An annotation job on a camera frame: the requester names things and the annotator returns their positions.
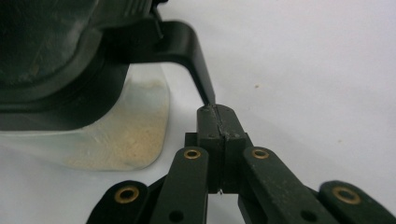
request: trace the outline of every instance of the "white table surface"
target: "white table surface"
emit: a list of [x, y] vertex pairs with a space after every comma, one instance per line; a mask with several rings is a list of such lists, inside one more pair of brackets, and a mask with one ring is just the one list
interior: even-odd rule
[[[255, 146], [312, 189], [343, 180], [396, 214], [395, 1], [171, 0], [160, 11], [194, 27], [218, 103]], [[165, 175], [202, 103], [184, 68], [163, 71], [171, 109], [158, 160], [87, 172], [1, 147], [0, 223], [84, 223], [112, 185]], [[243, 223], [236, 197], [209, 196], [207, 223]]]

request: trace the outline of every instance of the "metal pin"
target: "metal pin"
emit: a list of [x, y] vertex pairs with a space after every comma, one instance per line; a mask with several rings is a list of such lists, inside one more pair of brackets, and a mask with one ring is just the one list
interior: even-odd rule
[[114, 200], [117, 203], [131, 203], [139, 196], [139, 189], [135, 186], [125, 186], [117, 190]]
[[201, 152], [195, 149], [189, 149], [184, 152], [184, 157], [190, 160], [197, 159], [201, 156]]
[[334, 187], [332, 194], [340, 201], [349, 204], [361, 203], [361, 197], [355, 191], [346, 187]]
[[270, 156], [268, 152], [261, 148], [253, 149], [251, 154], [257, 159], [267, 159]]

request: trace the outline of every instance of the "black plastic object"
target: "black plastic object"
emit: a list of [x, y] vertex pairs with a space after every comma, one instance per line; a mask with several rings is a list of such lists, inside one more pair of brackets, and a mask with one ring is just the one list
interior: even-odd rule
[[118, 100], [130, 63], [187, 67], [214, 104], [197, 36], [149, 0], [0, 1], [0, 131], [66, 131]]
[[[127, 193], [130, 189], [142, 194]], [[319, 192], [304, 186], [274, 151], [253, 146], [236, 114], [224, 105], [198, 110], [197, 132], [186, 133], [185, 147], [167, 176], [149, 187], [134, 181], [115, 185], [88, 223], [204, 224], [207, 194], [220, 190], [238, 194], [247, 224], [396, 224], [386, 208], [351, 184], [331, 181]]]

